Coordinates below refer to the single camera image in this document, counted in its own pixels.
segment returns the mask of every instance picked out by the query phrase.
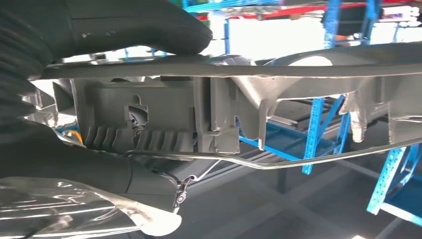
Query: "brake line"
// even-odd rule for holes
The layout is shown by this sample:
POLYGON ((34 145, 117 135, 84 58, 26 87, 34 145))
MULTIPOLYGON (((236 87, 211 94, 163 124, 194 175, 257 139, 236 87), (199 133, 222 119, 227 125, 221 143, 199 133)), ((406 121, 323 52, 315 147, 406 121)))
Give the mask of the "brake line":
POLYGON ((223 160, 227 162, 232 162, 236 164, 240 164, 246 167, 255 168, 255 169, 262 169, 262 170, 270 170, 270 169, 280 169, 280 168, 290 168, 290 167, 298 167, 304 166, 309 164, 318 164, 318 163, 327 163, 333 162, 348 158, 354 158, 374 153, 380 153, 389 151, 396 148, 402 148, 411 146, 413 144, 422 143, 422 137, 407 140, 400 143, 393 143, 378 147, 367 148, 363 150, 358 150, 354 152, 342 153, 342 154, 335 154, 323 157, 316 157, 310 159, 302 159, 296 161, 286 161, 286 162, 276 162, 276 163, 260 163, 260 162, 252 162, 246 159, 232 156, 232 155, 224 155, 219 153, 193 153, 193 152, 156 152, 156 151, 138 151, 138 150, 131 150, 128 151, 125 156, 131 155, 139 155, 145 156, 150 158, 163 158, 163 159, 171 159, 171 160, 178 160, 178 161, 191 161, 191 160, 198 160, 198 159, 206 159, 206 160, 223 160))

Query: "red beam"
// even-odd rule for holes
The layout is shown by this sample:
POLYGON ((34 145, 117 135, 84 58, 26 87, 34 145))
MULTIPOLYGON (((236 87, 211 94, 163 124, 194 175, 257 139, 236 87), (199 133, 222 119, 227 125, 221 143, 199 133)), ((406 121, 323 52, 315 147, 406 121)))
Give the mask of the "red beam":
MULTIPOLYGON (((412 2, 415 0, 383 0, 383 3, 399 3, 399 2, 412 2)), ((347 7, 358 7, 358 6, 365 6, 366 3, 351 3, 351 4, 342 4, 341 8, 347 8, 347 7)), ((293 15, 293 14, 299 14, 299 13, 305 13, 310 11, 316 11, 316 10, 326 10, 327 6, 301 6, 301 7, 293 7, 288 8, 284 10, 278 10, 275 13, 271 14, 263 14, 262 16, 264 18, 271 18, 271 17, 279 17, 279 16, 286 16, 286 15, 293 15)), ((254 14, 242 14, 242 17, 245 19, 256 19, 256 15, 254 14)), ((198 16, 198 19, 201 21, 208 20, 207 16, 198 16)), ((239 19, 238 16, 232 16, 229 17, 229 19, 239 19)))

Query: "storage rack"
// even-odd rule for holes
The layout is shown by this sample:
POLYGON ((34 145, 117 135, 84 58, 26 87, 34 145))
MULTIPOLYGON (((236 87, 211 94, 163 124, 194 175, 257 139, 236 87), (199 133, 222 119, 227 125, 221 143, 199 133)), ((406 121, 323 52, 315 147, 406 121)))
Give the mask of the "storage rack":
POLYGON ((389 152, 367 211, 383 210, 422 226, 422 177, 416 172, 421 156, 421 144, 389 152))
MULTIPOLYGON (((262 4, 279 4, 278 0, 223 0, 221 2, 210 2, 200 5, 192 5, 195 3, 183 0, 183 7, 190 13, 203 11, 216 11, 225 7, 245 6, 245 5, 262 5, 262 4)), ((334 37, 337 31, 338 14, 340 8, 340 0, 331 0, 328 4, 328 14, 325 19, 324 26, 326 28, 326 35, 324 45, 326 48, 332 47, 334 37)), ((226 19, 224 24, 224 41, 225 52, 230 53, 229 50, 229 21, 226 19)), ((338 112, 344 96, 339 97, 332 104, 328 112, 324 112, 325 98, 314 99, 311 107, 311 116, 309 119, 309 127, 306 132, 291 129, 290 127, 283 127, 280 124, 267 123, 266 145, 264 149, 272 152, 287 160, 298 160, 304 158, 313 158, 323 156, 330 153, 342 153, 347 138, 348 127, 350 125, 349 114, 344 114, 341 117, 340 129, 338 130, 335 141, 327 140, 322 137, 327 126, 330 124, 336 113, 338 112)), ((258 146, 255 140, 249 140, 243 136, 240 140, 258 146)), ((304 166, 302 172, 311 174, 312 165, 304 166)))

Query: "metal clip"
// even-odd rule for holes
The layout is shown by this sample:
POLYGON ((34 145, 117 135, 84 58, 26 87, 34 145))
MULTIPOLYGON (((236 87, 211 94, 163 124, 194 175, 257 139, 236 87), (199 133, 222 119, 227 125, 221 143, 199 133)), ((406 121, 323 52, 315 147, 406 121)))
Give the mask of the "metal clip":
POLYGON ((179 208, 180 204, 182 204, 186 200, 186 196, 187 196, 186 190, 190 181, 191 181, 191 177, 188 177, 182 182, 180 182, 180 184, 178 185, 179 188, 177 190, 176 201, 174 204, 174 207, 176 209, 179 208))

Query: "concrete floor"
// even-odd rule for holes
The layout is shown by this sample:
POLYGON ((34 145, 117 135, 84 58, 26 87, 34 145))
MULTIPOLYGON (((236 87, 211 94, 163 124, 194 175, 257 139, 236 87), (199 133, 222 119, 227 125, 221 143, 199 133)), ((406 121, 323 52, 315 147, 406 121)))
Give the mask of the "concrete floor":
MULTIPOLYGON (((363 143, 352 147, 384 144, 386 126, 376 124, 363 143)), ((352 161, 380 172, 384 159, 378 154, 352 161)), ((316 165, 310 176, 300 168, 251 171, 218 187, 208 185, 207 191, 188 191, 180 210, 182 226, 163 239, 421 238, 422 228, 406 221, 377 237, 396 217, 366 212, 375 183, 338 163, 316 165)))

